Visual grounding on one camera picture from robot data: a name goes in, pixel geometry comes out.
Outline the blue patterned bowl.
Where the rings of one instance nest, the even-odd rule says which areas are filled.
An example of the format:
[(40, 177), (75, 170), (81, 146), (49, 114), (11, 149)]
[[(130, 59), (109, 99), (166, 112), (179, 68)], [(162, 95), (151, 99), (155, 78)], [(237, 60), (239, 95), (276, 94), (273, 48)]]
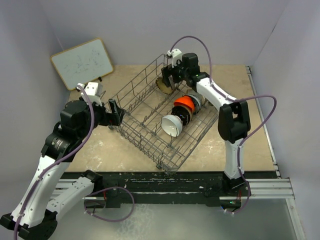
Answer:
[(205, 98), (199, 93), (191, 93), (188, 94), (188, 96), (192, 99), (192, 102), (195, 107), (193, 114), (197, 115), (204, 105)]

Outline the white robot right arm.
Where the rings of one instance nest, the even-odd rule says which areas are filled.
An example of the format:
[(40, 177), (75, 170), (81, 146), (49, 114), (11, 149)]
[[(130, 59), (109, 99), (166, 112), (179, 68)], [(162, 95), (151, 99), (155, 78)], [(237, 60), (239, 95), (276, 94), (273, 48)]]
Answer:
[(239, 147), (251, 129), (248, 103), (227, 95), (208, 73), (201, 71), (195, 53), (182, 53), (175, 48), (167, 52), (167, 57), (171, 63), (161, 69), (161, 82), (165, 87), (173, 90), (174, 84), (185, 81), (218, 110), (217, 129), (225, 142), (222, 190), (226, 195), (233, 196), (245, 183), (243, 154)]

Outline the orange bowl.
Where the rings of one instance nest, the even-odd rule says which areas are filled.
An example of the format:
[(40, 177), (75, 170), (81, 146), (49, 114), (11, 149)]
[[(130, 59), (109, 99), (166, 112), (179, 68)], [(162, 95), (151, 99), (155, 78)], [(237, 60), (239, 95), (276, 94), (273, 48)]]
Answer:
[(195, 104), (193, 103), (193, 100), (191, 97), (184, 95), (182, 97), (177, 98), (174, 102), (173, 105), (176, 106), (183, 106), (187, 107), (192, 113), (195, 112)]

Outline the brown glazed bowl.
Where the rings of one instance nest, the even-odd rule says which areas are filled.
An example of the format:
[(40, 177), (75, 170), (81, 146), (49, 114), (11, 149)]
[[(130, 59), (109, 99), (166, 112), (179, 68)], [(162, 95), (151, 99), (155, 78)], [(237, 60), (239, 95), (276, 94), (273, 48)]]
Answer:
[(156, 79), (156, 85), (158, 87), (158, 89), (163, 92), (166, 95), (170, 95), (172, 94), (175, 89), (172, 89), (171, 87), (166, 87), (163, 83), (162, 83), (162, 77), (158, 77)]

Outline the white bowl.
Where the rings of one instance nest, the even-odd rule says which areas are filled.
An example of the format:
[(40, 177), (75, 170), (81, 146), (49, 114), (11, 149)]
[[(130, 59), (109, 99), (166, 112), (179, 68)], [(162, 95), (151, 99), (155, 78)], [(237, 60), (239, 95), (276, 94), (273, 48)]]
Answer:
[(161, 127), (168, 135), (178, 137), (182, 132), (183, 123), (178, 116), (168, 114), (162, 117)]

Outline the black glossy bowl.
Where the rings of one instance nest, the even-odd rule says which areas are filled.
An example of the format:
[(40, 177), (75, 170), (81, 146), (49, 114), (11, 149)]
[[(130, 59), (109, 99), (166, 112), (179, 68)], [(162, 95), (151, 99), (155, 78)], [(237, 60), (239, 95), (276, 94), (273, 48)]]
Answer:
[(171, 114), (179, 117), (182, 121), (183, 126), (187, 126), (192, 119), (192, 113), (187, 107), (184, 107), (183, 105), (174, 106), (172, 108)]

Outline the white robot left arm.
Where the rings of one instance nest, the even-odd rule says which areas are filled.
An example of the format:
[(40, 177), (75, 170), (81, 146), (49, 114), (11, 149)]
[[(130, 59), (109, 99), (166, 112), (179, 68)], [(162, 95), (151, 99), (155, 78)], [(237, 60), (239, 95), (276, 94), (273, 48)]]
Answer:
[(60, 178), (76, 153), (89, 140), (97, 126), (120, 126), (125, 110), (116, 101), (104, 104), (87, 103), (83, 98), (68, 102), (60, 112), (60, 121), (45, 139), (36, 172), (19, 205), (0, 218), (0, 224), (13, 231), (14, 239), (47, 240), (58, 221), (80, 199), (98, 196), (104, 188), (103, 177), (86, 170), (65, 192), (52, 197)]

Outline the grey wire dish rack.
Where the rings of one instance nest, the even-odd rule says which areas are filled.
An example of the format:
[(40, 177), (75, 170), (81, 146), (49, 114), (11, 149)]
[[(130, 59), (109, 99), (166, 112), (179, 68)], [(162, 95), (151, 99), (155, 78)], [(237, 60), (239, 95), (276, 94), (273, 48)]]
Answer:
[(180, 169), (218, 120), (216, 108), (205, 101), (179, 136), (164, 132), (162, 118), (172, 112), (174, 101), (188, 90), (185, 82), (178, 83), (169, 95), (159, 90), (156, 80), (169, 62), (168, 57), (161, 54), (112, 97), (125, 111), (121, 125), (115, 130), (167, 174)]

